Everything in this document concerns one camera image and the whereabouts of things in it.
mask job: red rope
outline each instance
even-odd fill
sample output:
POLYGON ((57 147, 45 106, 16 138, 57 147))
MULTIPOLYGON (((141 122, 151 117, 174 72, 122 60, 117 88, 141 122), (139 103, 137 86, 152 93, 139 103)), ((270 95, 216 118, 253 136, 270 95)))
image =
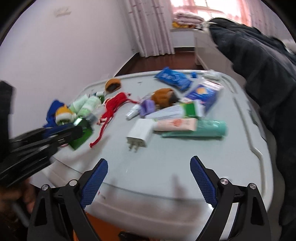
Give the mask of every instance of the red rope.
POLYGON ((89 144, 90 147, 93 147, 95 144, 97 144, 100 141, 106 126, 112 120, 114 113, 119 109, 120 106, 128 102, 135 103, 135 104, 138 103, 138 101, 129 99, 128 96, 130 95, 131 95, 130 93, 120 92, 117 95, 115 95, 113 98, 109 98, 104 101, 106 112, 100 118, 100 123, 99 123, 101 124, 104 122, 104 124, 101 127, 101 131, 98 139, 96 139, 93 143, 90 143, 89 144))

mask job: charger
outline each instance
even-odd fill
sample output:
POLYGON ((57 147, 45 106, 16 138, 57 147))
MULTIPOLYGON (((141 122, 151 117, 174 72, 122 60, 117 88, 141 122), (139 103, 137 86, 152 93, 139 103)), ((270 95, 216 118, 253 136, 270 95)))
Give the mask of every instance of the charger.
POLYGON ((155 121, 152 119, 138 119, 126 136, 130 144, 129 148, 132 149, 135 146, 137 150, 139 146, 147 147, 154 125, 155 121))

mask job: screw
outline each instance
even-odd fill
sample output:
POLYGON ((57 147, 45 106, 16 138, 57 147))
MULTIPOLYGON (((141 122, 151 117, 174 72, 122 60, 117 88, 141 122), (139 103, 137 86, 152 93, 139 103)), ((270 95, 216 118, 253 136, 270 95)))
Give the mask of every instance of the screw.
POLYGON ((42 189, 43 191, 46 191, 46 190, 48 189, 48 185, 47 185, 47 184, 44 184, 44 185, 41 187, 41 189, 42 189))
POLYGON ((71 180, 69 182, 69 185, 72 186, 72 187, 76 186, 76 184, 77 184, 77 180, 71 180))
POLYGON ((223 184, 223 185, 227 185, 228 184, 228 180, 226 178, 222 178, 220 180, 220 182, 223 184))
POLYGON ((254 183, 250 183, 250 188, 252 188, 252 189, 256 189, 256 185, 254 184, 254 183))

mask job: window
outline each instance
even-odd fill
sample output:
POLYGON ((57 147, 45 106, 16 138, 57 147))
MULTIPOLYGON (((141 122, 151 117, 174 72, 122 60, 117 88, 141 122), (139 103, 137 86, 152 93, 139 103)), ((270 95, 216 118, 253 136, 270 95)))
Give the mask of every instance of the window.
POLYGON ((206 21, 224 17, 250 26, 249 10, 244 0, 171 0, 173 12, 197 13, 206 21))

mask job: dark wooden floor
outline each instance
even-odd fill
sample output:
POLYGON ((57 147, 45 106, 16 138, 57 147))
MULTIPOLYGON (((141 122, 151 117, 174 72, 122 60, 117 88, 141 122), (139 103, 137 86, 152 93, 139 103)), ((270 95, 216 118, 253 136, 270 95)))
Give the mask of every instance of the dark wooden floor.
POLYGON ((162 70, 164 67, 203 70, 202 66, 195 64, 194 52, 176 52, 175 54, 151 56, 148 58, 140 57, 125 74, 162 70))

